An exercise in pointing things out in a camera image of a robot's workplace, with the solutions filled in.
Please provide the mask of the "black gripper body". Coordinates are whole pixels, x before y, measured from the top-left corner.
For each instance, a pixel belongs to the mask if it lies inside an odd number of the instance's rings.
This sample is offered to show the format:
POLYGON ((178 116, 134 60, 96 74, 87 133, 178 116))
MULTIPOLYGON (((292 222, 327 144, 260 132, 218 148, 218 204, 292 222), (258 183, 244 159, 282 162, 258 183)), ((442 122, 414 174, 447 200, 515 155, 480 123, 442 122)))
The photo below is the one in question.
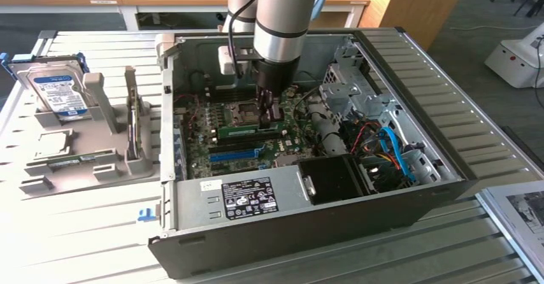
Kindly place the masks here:
POLYGON ((299 59, 290 62, 255 61, 254 75, 258 94, 268 91, 272 95, 280 95, 294 82, 298 67, 299 59))

